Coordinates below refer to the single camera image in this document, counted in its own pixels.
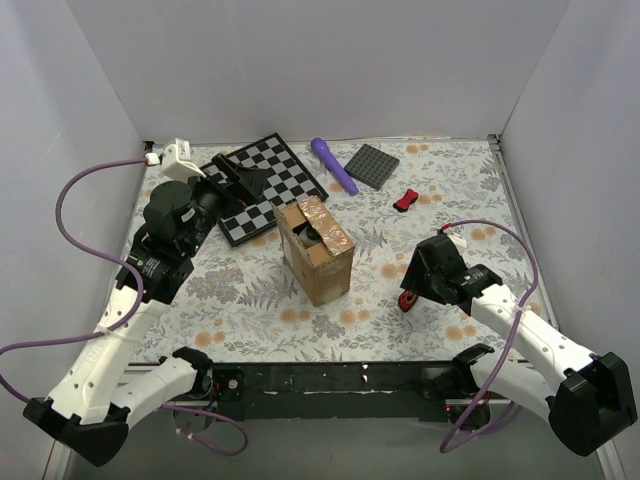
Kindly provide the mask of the red black utility knife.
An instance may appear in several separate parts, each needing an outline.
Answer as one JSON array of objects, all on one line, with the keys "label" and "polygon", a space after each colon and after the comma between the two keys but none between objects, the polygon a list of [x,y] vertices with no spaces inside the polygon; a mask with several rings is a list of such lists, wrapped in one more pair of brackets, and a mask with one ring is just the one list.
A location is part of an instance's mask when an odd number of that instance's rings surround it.
[{"label": "red black utility knife", "polygon": [[398,298],[398,307],[402,312],[407,313],[413,308],[418,298],[416,293],[405,290]]}]

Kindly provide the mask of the red black knife cap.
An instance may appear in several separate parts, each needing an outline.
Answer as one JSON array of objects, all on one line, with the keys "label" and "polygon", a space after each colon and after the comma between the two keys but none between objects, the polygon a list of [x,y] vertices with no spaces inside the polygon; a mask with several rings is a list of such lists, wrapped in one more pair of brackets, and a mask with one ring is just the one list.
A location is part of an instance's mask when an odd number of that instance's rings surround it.
[{"label": "red black knife cap", "polygon": [[393,204],[393,208],[400,213],[405,213],[418,200],[418,198],[418,192],[413,189],[407,189],[405,194]]}]

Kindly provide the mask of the brown taped cardboard box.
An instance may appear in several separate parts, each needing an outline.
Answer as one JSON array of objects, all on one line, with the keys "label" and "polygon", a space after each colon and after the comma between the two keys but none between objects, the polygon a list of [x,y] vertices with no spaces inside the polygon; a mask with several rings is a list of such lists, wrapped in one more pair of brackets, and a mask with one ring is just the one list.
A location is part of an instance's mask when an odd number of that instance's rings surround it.
[{"label": "brown taped cardboard box", "polygon": [[350,289],[355,244],[317,196],[273,206],[284,263],[311,303],[332,302]]}]

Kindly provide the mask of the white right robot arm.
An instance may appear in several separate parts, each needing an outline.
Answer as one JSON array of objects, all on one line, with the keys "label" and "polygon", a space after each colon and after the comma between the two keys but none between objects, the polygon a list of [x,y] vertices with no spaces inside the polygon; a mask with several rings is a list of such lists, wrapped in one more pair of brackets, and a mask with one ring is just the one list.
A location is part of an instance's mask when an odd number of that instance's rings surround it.
[{"label": "white right robot arm", "polygon": [[519,306],[502,279],[486,266],[469,267],[465,242],[439,233],[414,249],[398,304],[415,301],[460,308],[505,341],[456,355],[448,369],[426,379],[431,394],[475,397],[494,393],[545,419],[561,443],[587,456],[638,419],[627,364],[575,343],[536,313]]}]

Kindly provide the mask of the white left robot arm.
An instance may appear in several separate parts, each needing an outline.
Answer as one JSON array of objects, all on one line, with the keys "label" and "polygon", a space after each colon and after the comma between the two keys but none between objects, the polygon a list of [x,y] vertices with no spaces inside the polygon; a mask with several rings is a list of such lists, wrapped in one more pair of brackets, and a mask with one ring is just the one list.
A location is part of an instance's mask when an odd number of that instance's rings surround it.
[{"label": "white left robot arm", "polygon": [[233,168],[223,155],[213,161],[226,180],[204,173],[175,145],[162,155],[147,154],[147,164],[161,166],[168,179],[151,193],[103,316],[65,377],[23,410],[27,420],[95,466],[108,463],[129,431],[165,402],[182,395],[200,400],[218,386],[213,361],[189,347],[133,382],[120,383],[137,345],[171,305],[218,220],[258,200],[254,183],[262,170]]}]

